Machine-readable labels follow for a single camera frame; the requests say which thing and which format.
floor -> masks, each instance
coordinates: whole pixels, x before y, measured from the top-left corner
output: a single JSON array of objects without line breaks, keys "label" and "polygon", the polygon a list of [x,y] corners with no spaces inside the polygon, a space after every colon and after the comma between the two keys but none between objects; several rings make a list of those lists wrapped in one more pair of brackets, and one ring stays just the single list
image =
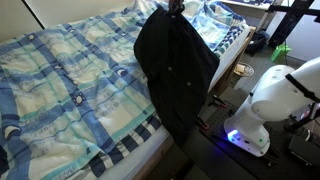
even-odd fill
[{"label": "floor", "polygon": [[[256,53],[253,57],[244,54],[241,62],[249,64],[254,69],[254,74],[250,77],[242,77],[234,75],[229,88],[234,88],[239,93],[249,94],[251,89],[260,79],[262,74],[274,64],[271,62],[271,54],[273,49],[266,47],[262,52]],[[294,69],[300,67],[304,62],[293,58],[287,58],[287,64]],[[203,114],[208,113],[208,110],[201,111]],[[176,146],[173,145],[166,153],[165,157],[158,163],[154,170],[150,173],[147,179],[152,180],[174,180],[177,173],[188,162],[188,157]],[[196,165],[192,167],[184,180],[209,180]]]}]

black coat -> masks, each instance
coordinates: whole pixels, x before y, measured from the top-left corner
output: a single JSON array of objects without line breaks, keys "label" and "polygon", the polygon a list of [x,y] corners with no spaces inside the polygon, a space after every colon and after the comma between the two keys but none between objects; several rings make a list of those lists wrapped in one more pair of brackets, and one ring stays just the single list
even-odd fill
[{"label": "black coat", "polygon": [[173,18],[162,7],[146,21],[134,53],[164,127],[182,143],[205,102],[218,57],[181,14]]}]

white robot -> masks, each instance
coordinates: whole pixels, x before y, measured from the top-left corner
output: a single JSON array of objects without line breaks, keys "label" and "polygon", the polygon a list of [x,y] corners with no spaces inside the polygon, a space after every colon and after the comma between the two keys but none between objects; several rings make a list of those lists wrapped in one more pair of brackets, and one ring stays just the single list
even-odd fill
[{"label": "white robot", "polygon": [[263,156],[270,146],[263,124],[282,121],[308,104],[319,103],[319,98],[320,57],[297,70],[276,65],[264,73],[237,112],[224,122],[224,130],[231,143],[257,157]]}]

